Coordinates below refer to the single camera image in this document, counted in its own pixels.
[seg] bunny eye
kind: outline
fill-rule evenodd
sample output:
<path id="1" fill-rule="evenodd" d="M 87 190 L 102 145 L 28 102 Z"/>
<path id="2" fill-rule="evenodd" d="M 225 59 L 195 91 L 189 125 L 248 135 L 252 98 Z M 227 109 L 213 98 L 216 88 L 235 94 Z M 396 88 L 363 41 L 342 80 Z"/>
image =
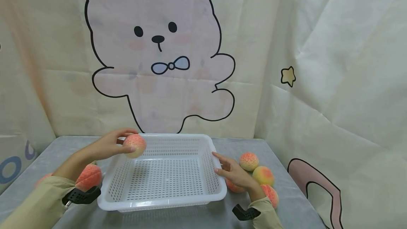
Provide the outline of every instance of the bunny eye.
<path id="1" fill-rule="evenodd" d="M 176 23 L 175 22 L 170 22 L 170 23 L 168 23 L 168 30 L 171 32 L 171 33 L 175 33 L 176 31 L 177 31 L 177 25 L 176 25 Z"/>
<path id="2" fill-rule="evenodd" d="M 142 29 L 140 26 L 136 26 L 136 27 L 134 28 L 134 34 L 135 34 L 136 36 L 138 36 L 138 37 L 142 37 L 143 34 L 144 34 L 143 29 Z"/>

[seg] bunny nose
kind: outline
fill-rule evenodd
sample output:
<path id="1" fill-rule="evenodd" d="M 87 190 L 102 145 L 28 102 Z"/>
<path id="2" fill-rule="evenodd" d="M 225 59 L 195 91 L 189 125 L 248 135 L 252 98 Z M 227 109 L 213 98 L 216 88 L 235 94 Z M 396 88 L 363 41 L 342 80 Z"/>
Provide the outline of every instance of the bunny nose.
<path id="1" fill-rule="evenodd" d="M 163 36 L 153 36 L 152 41 L 155 43 L 161 43 L 161 42 L 164 42 L 164 37 Z"/>

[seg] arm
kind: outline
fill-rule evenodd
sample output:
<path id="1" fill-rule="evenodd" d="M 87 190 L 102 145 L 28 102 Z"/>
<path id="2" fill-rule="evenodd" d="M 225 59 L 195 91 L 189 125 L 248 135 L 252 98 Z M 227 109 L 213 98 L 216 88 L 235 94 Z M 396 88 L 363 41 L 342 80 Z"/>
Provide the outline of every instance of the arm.
<path id="1" fill-rule="evenodd" d="M 280 220 L 261 186 L 233 159 L 213 153 L 219 158 L 222 169 L 215 169 L 215 173 L 232 181 L 238 187 L 243 187 L 249 194 L 251 204 L 261 214 L 253 220 L 255 229 L 283 229 Z"/>
<path id="2" fill-rule="evenodd" d="M 65 213 L 62 198 L 75 188 L 75 182 L 50 176 L 0 225 L 0 229 L 52 228 Z"/>
<path id="3" fill-rule="evenodd" d="M 0 225 L 0 229 L 52 228 L 66 211 L 62 198 L 75 188 L 75 182 L 86 165 L 94 160 L 133 152 L 131 147 L 116 145 L 123 144 L 119 137 L 133 133 L 137 131 L 131 128 L 115 130 L 70 156 L 52 176 L 42 180 Z"/>

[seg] cloth backdrop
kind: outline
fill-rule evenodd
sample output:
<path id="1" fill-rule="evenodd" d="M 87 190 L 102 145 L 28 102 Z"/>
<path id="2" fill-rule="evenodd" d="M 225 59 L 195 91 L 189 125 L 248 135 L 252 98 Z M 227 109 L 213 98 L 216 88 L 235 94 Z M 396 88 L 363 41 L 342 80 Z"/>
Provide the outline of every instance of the cloth backdrop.
<path id="1" fill-rule="evenodd" d="M 255 136 L 327 227 L 406 228 L 407 0 L 279 6 Z"/>
<path id="2" fill-rule="evenodd" d="M 118 127 L 256 137 L 327 228 L 407 224 L 407 0 L 0 0 L 0 11 L 0 121 L 19 136 L 0 142 L 10 182 L 26 139 L 41 152 Z"/>

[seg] pink cartoon leg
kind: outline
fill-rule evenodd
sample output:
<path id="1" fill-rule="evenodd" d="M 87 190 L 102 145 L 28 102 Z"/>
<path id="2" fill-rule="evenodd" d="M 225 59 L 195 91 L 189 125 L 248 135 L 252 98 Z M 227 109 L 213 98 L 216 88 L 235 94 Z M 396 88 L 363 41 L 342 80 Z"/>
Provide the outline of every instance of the pink cartoon leg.
<path id="1" fill-rule="evenodd" d="M 330 215 L 331 223 L 333 229 L 343 229 L 341 222 L 342 201 L 340 189 L 338 189 L 338 187 L 321 172 L 300 159 L 292 159 L 290 161 L 288 165 L 288 173 L 306 197 L 308 197 L 307 187 L 310 183 L 320 185 L 332 196 L 332 210 Z"/>

